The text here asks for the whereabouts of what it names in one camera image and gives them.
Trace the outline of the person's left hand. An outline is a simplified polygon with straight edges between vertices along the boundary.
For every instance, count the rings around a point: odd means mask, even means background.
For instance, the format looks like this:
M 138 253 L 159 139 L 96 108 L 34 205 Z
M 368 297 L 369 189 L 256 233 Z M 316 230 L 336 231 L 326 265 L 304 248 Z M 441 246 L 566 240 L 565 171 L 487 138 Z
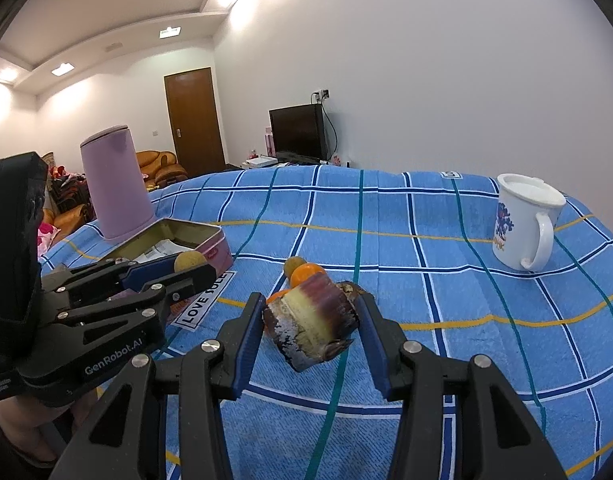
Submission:
M 49 437 L 48 426 L 68 413 L 72 417 L 71 434 L 75 434 L 97 400 L 97 391 L 92 390 L 62 408 L 49 408 L 33 396 L 12 396 L 0 401 L 0 429 L 23 455 L 42 463 L 53 462 L 61 451 L 57 440 Z

